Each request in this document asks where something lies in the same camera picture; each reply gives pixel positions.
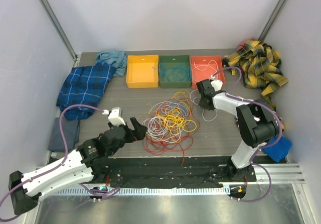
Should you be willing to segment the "yellow plastic bin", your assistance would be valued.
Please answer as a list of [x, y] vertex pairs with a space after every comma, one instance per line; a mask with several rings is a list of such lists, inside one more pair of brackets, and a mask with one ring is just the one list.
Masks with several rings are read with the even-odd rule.
[[127, 57], [127, 87], [157, 88], [158, 62], [158, 55], [129, 55]]

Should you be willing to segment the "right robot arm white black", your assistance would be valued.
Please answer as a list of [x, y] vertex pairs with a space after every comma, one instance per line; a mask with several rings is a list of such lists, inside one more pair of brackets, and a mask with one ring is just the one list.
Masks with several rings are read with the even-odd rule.
[[225, 111], [238, 121], [241, 143], [228, 159], [226, 169], [227, 177], [238, 181], [245, 175], [260, 149], [276, 137], [282, 127], [277, 123], [276, 114], [262, 101], [230, 95], [209, 79], [198, 82], [197, 89], [201, 96], [201, 108]]

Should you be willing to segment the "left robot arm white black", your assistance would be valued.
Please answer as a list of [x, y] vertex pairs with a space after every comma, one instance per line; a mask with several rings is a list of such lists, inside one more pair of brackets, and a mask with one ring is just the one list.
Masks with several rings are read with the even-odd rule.
[[113, 156], [127, 143], [145, 138], [147, 127], [135, 117], [127, 124], [109, 124], [98, 137], [85, 141], [66, 157], [32, 172], [15, 171], [9, 176], [9, 191], [15, 215], [24, 214], [39, 202], [71, 185], [94, 181], [102, 183], [107, 171], [99, 162]]

